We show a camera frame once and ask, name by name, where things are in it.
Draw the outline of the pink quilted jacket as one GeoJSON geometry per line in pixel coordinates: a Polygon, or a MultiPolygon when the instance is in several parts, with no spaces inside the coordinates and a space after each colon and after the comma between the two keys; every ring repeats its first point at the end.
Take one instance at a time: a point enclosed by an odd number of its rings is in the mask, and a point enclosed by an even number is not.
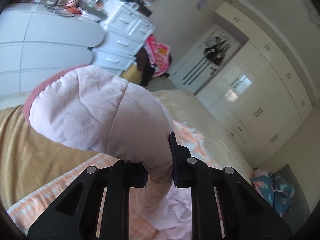
{"type": "Polygon", "coordinates": [[[148,173],[136,198],[142,212],[152,211],[175,185],[173,120],[134,83],[96,66],[70,68],[36,87],[23,111],[31,127],[53,142],[141,163],[148,173]]]}

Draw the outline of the white bedroom door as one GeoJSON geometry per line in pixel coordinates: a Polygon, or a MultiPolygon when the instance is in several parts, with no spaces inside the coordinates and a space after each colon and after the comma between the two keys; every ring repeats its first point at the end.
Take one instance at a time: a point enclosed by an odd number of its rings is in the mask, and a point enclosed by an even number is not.
{"type": "Polygon", "coordinates": [[[247,41],[247,35],[238,29],[214,24],[176,64],[171,82],[178,89],[196,94],[247,41]]]}

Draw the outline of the dark clothes pile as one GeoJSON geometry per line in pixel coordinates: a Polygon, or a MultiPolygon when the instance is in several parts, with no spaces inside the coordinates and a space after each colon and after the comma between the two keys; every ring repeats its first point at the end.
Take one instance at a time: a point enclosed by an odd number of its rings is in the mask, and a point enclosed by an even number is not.
{"type": "Polygon", "coordinates": [[[169,69],[172,57],[169,55],[168,66],[160,65],[160,63],[151,63],[149,59],[149,55],[145,48],[139,50],[139,52],[135,55],[136,58],[136,66],[137,69],[142,73],[141,80],[139,84],[143,87],[147,87],[150,81],[154,77],[164,76],[169,77],[170,75],[167,73],[169,69]]]}

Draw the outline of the blue floral pink quilt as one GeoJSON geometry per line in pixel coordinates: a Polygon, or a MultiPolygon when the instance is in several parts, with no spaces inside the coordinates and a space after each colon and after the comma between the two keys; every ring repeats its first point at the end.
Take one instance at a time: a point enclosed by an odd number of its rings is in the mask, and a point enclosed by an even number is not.
{"type": "Polygon", "coordinates": [[[280,217],[289,210],[295,195],[295,188],[279,172],[268,173],[255,168],[250,181],[255,190],[280,217]]]}

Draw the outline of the dark grey headboard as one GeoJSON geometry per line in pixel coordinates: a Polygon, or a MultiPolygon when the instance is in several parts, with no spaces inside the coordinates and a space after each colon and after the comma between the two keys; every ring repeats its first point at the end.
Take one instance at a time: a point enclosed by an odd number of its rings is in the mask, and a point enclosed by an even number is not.
{"type": "Polygon", "coordinates": [[[294,187],[295,193],[291,198],[289,209],[283,214],[283,220],[288,224],[293,234],[305,224],[311,215],[305,194],[289,164],[283,166],[278,173],[294,187]]]}

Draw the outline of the beige bed cover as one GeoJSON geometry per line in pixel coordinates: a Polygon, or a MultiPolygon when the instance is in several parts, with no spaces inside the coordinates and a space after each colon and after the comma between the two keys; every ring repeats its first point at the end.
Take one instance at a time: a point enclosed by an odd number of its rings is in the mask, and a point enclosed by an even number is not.
{"type": "MultiPolygon", "coordinates": [[[[227,132],[186,90],[153,93],[174,120],[178,144],[213,167],[231,166],[246,180],[252,168],[227,132]]],[[[53,142],[25,120],[21,105],[1,110],[1,201],[7,209],[23,197],[96,155],[53,142]]]]}

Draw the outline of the white wardrobe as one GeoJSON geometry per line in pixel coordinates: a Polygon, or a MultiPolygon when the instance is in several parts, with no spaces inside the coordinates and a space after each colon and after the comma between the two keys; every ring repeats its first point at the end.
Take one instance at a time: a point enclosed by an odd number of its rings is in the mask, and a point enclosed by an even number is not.
{"type": "Polygon", "coordinates": [[[248,163],[259,166],[297,132],[312,106],[297,72],[267,33],[229,3],[215,13],[245,43],[197,98],[248,163]]]}

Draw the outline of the bags hanging on door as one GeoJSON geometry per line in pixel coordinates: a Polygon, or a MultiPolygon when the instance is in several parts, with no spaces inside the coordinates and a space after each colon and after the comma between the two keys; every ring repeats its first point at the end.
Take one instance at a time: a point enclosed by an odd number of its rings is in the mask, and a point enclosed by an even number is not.
{"type": "Polygon", "coordinates": [[[216,66],[220,66],[223,62],[227,50],[230,48],[228,39],[217,36],[207,38],[204,42],[204,57],[216,66]]]}

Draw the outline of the white rounded cabinet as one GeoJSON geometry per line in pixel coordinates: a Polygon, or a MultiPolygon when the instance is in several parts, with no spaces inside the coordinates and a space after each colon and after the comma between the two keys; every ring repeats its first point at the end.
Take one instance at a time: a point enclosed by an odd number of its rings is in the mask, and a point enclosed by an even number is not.
{"type": "Polygon", "coordinates": [[[26,93],[55,73],[93,60],[102,27],[41,5],[12,4],[1,13],[1,96],[26,93]]]}

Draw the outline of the white drawer chest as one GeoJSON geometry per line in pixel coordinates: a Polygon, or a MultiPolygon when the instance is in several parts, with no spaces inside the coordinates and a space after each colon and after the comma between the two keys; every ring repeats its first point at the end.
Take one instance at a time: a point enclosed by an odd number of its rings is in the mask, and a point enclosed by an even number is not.
{"type": "Polygon", "coordinates": [[[136,60],[136,54],[156,29],[154,22],[135,9],[135,3],[107,0],[107,18],[99,24],[105,31],[101,44],[92,48],[92,63],[120,76],[136,60]]]}

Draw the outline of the round wall clock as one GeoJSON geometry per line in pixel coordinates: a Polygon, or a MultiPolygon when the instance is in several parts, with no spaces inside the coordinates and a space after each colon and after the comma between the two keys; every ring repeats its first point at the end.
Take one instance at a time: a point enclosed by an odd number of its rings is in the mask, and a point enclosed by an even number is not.
{"type": "Polygon", "coordinates": [[[200,0],[197,4],[198,10],[203,10],[207,6],[207,0],[200,0]]]}

